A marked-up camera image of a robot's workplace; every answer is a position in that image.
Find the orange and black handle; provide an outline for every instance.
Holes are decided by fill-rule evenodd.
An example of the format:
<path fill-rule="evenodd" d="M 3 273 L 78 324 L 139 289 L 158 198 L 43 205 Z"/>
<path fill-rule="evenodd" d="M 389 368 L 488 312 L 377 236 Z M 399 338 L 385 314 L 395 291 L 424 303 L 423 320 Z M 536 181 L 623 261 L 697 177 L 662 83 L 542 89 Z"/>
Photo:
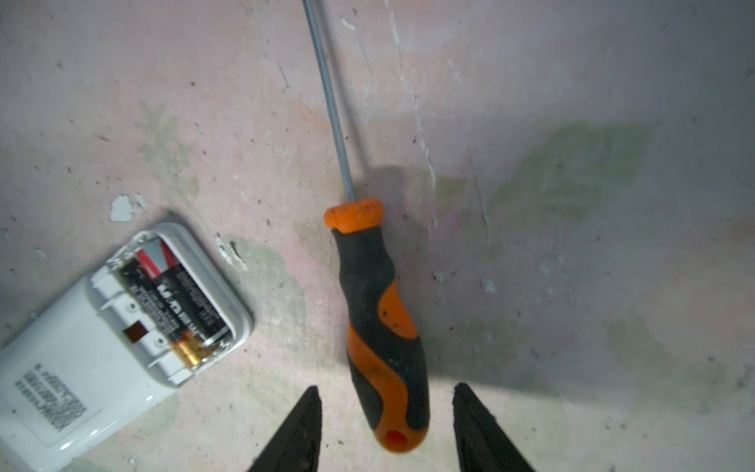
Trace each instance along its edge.
<path fill-rule="evenodd" d="M 351 202 L 330 208 L 325 225 L 341 257 L 352 382 L 378 442 L 391 452 L 408 452 L 430 424 L 427 366 L 385 250 L 383 212 L 379 199 Z"/>

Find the red hole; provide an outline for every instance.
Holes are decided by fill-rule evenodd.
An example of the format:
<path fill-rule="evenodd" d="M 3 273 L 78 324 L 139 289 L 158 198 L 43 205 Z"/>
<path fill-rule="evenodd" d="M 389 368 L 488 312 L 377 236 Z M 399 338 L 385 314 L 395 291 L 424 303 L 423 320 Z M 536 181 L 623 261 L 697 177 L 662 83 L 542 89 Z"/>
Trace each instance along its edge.
<path fill-rule="evenodd" d="M 406 446 L 406 443 L 408 443 L 406 436 L 396 430 L 388 431 L 386 437 L 388 438 L 388 443 L 392 446 Z"/>

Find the orange grip inlay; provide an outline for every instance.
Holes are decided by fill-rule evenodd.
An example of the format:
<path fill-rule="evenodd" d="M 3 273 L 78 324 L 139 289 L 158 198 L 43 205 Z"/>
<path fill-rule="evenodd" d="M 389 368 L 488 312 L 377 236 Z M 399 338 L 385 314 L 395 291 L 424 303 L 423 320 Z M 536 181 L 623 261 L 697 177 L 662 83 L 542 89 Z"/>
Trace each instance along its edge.
<path fill-rule="evenodd" d="M 323 218 L 331 230 L 351 234 L 380 226 L 383 211 L 383 203 L 379 199 L 366 199 L 329 208 Z"/>
<path fill-rule="evenodd" d="M 374 429 L 375 438 L 391 452 L 408 452 L 419 446 L 427 429 L 416 431 L 406 423 L 409 393 L 406 384 L 365 344 L 349 323 L 347 350 L 354 366 L 383 399 L 383 414 Z"/>
<path fill-rule="evenodd" d="M 377 314 L 380 321 L 392 332 L 404 339 L 415 339 L 419 334 L 414 322 L 411 321 L 404 304 L 399 296 L 399 286 L 396 280 L 390 283 L 377 304 Z"/>

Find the screwdriver shaft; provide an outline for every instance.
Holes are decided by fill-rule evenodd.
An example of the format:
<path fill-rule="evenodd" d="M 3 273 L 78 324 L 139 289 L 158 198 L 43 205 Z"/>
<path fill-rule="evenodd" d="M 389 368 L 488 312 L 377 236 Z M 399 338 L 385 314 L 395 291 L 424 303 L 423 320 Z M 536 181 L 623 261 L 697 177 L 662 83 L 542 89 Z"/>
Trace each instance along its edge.
<path fill-rule="evenodd" d="M 325 51 L 322 47 L 322 39 L 320 38 L 320 31 L 317 27 L 317 17 L 315 15 L 314 7 L 312 6 L 312 0 L 304 0 L 304 10 L 307 13 L 307 22 L 310 24 L 312 43 L 315 45 L 317 65 L 320 68 L 322 88 L 325 91 L 325 105 L 328 108 L 328 117 L 330 117 L 331 128 L 333 129 L 335 152 L 338 155 L 338 165 L 341 167 L 341 180 L 344 181 L 344 192 L 346 193 L 346 198 L 349 202 L 354 202 L 356 201 L 356 197 L 354 196 L 354 184 L 351 181 L 349 159 L 346 156 L 344 135 L 341 132 L 341 121 L 338 119 L 338 108 L 336 108 L 335 95 L 333 94 L 333 84 L 331 83 L 330 73 L 328 72 L 328 63 L 325 61 Z"/>

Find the black rubber grip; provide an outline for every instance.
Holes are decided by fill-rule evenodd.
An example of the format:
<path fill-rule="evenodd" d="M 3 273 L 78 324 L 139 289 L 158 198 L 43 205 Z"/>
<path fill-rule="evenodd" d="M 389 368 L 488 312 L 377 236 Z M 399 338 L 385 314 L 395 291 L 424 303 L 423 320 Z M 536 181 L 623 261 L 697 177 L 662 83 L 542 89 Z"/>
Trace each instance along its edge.
<path fill-rule="evenodd" d="M 378 304 L 396 276 L 393 262 L 383 243 L 383 233 L 380 227 L 375 227 L 345 235 L 333 230 L 333 235 L 341 257 L 341 288 L 349 307 L 351 325 L 367 347 L 398 374 L 406 385 L 407 425 L 413 430 L 427 429 L 430 423 L 430 396 L 420 338 L 406 339 L 398 336 L 380 321 L 378 315 Z M 375 405 L 374 395 L 377 392 L 371 389 L 372 393 L 369 393 L 370 390 L 361 386 L 360 376 L 365 376 L 362 372 L 354 375 L 355 370 L 358 371 L 352 364 L 352 378 L 359 401 L 374 429 L 379 421 L 379 415 L 377 421 L 374 419 L 375 412 L 382 412 L 382 408 L 388 406 Z"/>

